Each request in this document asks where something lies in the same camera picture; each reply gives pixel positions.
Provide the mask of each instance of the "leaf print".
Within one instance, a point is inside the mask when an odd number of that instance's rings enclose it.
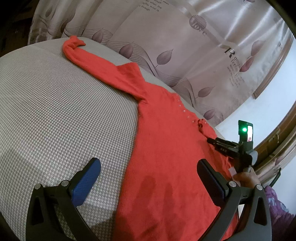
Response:
[[[204,113],[204,118],[206,120],[210,120],[214,117],[215,113],[216,113],[215,109],[208,110],[206,113]]]
[[[262,48],[264,43],[265,43],[265,41],[263,41],[263,40],[255,41],[252,45],[251,56],[255,56],[260,51],[260,49]]]
[[[120,50],[119,54],[121,54],[123,57],[130,58],[133,54],[133,42],[129,43],[127,45],[124,45]]]
[[[172,49],[162,52],[156,59],[157,64],[160,64],[160,65],[167,64],[172,57],[172,52],[173,52]]]
[[[74,18],[75,16],[75,13],[76,13],[76,10],[74,11],[74,13],[71,14],[71,16],[62,24],[61,26],[61,33],[64,32],[64,29],[66,27],[66,25]]]
[[[206,87],[206,88],[203,88],[203,89],[201,89],[198,92],[197,96],[198,97],[206,97],[206,96],[208,96],[211,93],[211,91],[212,91],[213,88],[214,87]]]
[[[189,25],[196,29],[196,30],[204,30],[207,26],[207,22],[206,20],[199,16],[199,15],[193,15],[190,19],[189,19]]]
[[[52,13],[52,6],[46,11],[45,17],[47,18]]]
[[[54,17],[54,14],[55,14],[56,9],[57,9],[57,8],[55,8],[55,9],[54,9],[54,12],[52,13],[52,18]]]
[[[91,38],[92,40],[98,42],[98,43],[101,43],[102,40],[103,40],[103,37],[104,37],[104,30],[103,29],[100,29],[99,31],[97,31],[93,37]]]
[[[254,61],[255,56],[252,56],[251,58],[249,58],[245,64],[240,68],[240,72],[246,72],[252,65],[253,61]]]
[[[269,204],[269,206],[270,205],[276,206],[276,201],[275,201],[274,197],[268,198],[268,204]]]
[[[285,204],[283,204],[282,202],[280,202],[279,205],[281,206],[281,208],[282,208],[283,211],[285,211],[286,213],[289,212],[289,209],[286,208]]]

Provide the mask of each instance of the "black bracket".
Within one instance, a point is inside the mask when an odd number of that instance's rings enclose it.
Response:
[[[243,149],[244,146],[242,144],[226,141],[219,137],[216,139],[209,137],[207,142],[213,145],[215,150],[221,154],[233,159],[232,164],[237,172],[242,172],[245,168],[256,164],[258,152],[253,149],[246,151]]]
[[[64,180],[54,187],[36,184],[29,203],[26,240],[72,240],[64,234],[56,216],[54,205],[58,204],[77,241],[99,241],[76,207],[83,204],[100,172],[100,160],[92,158],[70,181]]]
[[[268,202],[261,185],[240,187],[226,181],[206,159],[197,163],[197,173],[220,212],[199,241],[220,241],[240,204],[245,204],[234,234],[228,241],[271,241],[271,219]]]

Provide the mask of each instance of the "curtain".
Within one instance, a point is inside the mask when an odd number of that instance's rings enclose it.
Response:
[[[138,63],[215,126],[274,71],[291,32],[265,0],[40,0],[28,44],[71,35]]]

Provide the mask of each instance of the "gray patterned mattress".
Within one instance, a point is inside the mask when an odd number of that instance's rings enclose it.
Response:
[[[83,49],[115,65],[129,62],[97,42],[81,39]],[[71,179],[94,156],[101,160],[102,172],[78,209],[100,240],[110,240],[133,148],[137,102],[68,61],[61,48],[65,40],[33,44],[0,58],[0,211],[20,240],[25,240],[34,185]],[[146,81],[173,92],[141,72]]]

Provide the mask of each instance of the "screw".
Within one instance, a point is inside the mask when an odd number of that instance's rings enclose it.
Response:
[[[234,181],[230,181],[229,182],[229,185],[231,186],[231,187],[236,187],[237,186],[237,183],[236,182],[234,182]]]
[[[68,184],[69,184],[69,181],[68,181],[68,180],[63,180],[63,181],[61,182],[61,185],[62,185],[63,187],[68,186]]]
[[[260,190],[260,191],[263,189],[263,187],[262,187],[261,185],[259,185],[259,184],[256,185],[256,187],[257,187],[257,189]]]
[[[41,187],[41,184],[40,183],[37,183],[36,185],[35,185],[35,189],[39,189]]]

